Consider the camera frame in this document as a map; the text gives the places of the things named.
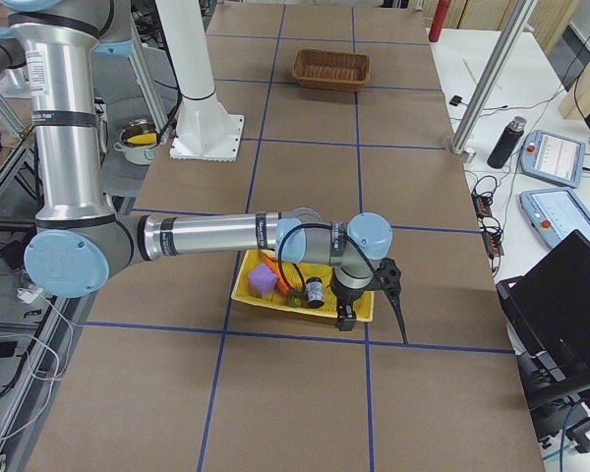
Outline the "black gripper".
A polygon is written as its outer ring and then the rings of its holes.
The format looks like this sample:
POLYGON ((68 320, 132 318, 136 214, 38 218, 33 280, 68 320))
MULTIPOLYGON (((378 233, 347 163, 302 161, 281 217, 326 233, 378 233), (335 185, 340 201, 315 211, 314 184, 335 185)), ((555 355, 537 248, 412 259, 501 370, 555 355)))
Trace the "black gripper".
POLYGON ((336 296, 336 327, 340 331, 351 331, 357 321, 354 304, 358 297, 353 291, 340 289, 334 292, 336 296))

